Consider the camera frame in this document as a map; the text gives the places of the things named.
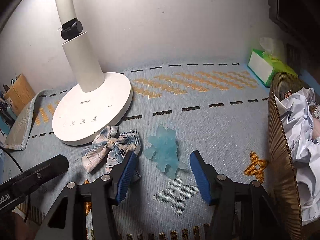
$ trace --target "black cable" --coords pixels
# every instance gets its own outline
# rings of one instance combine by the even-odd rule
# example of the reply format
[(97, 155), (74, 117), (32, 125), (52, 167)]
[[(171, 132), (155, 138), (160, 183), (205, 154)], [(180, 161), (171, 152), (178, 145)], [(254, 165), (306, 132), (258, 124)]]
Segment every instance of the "black cable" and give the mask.
[[(7, 150), (5, 150), (3, 147), (0, 146), (0, 149), (3, 150), (13, 160), (13, 162), (17, 165), (17, 167), (19, 168), (19, 170), (22, 173), (23, 170), (21, 169), (20, 165), (17, 163), (16, 159), (9, 152), (7, 152)], [(28, 208), (27, 208), (27, 212), (26, 212), (26, 217), (24, 218), (24, 222), (26, 222), (28, 219), (29, 210), (30, 210), (30, 195), (28, 195)]]

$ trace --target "star pattern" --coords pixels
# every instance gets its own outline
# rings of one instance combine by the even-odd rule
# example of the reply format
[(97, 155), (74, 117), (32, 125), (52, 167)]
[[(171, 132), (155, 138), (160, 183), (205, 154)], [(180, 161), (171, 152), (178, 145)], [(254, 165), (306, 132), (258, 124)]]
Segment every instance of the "star pattern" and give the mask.
[(245, 168), (244, 175), (255, 175), (256, 179), (262, 184), (264, 181), (263, 170), (268, 166), (269, 161), (265, 159), (259, 159), (259, 156), (253, 151), (250, 152), (250, 161), (251, 164)]
[(182, 179), (177, 175), (175, 180), (169, 179), (168, 187), (154, 195), (153, 200), (170, 203), (171, 209), (177, 215), (182, 215), (187, 199), (193, 197), (198, 192), (197, 186), (184, 185)]

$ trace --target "wall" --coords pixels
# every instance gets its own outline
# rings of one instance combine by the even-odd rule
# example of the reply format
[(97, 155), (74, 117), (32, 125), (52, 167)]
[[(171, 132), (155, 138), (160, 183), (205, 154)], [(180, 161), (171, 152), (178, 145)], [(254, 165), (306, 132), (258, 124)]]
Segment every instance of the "wall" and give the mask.
[[(261, 36), (288, 37), (267, 0), (74, 0), (102, 70), (184, 58), (247, 62)], [(0, 85), (24, 73), (35, 92), (74, 81), (55, 0), (23, 0), (0, 34)]]

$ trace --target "green tissue box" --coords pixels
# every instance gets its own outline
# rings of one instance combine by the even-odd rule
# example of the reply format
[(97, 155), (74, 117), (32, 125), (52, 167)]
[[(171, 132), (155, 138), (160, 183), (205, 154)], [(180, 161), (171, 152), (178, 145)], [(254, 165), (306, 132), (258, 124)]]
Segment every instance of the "green tissue box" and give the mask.
[(270, 87), (273, 76), (278, 72), (286, 72), (296, 77), (298, 76), (287, 64), (269, 54), (263, 54), (263, 51), (258, 49), (252, 50), (248, 67), (266, 87)]

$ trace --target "blue gripper pad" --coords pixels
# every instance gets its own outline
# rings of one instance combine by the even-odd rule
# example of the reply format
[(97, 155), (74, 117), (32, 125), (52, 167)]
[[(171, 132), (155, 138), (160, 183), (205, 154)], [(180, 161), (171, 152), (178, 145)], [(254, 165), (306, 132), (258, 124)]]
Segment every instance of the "blue gripper pad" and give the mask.
[(212, 201), (212, 197), (210, 194), (210, 184), (194, 152), (192, 152), (190, 155), (190, 165), (193, 175), (195, 176), (198, 188), (200, 190), (202, 199), (210, 204)]
[(125, 167), (118, 184), (118, 191), (116, 195), (116, 201), (118, 204), (122, 200), (124, 200), (125, 196), (127, 195), (128, 187), (131, 181), (131, 178), (134, 174), (134, 168), (136, 167), (137, 159), (134, 152), (131, 153), (130, 159)]

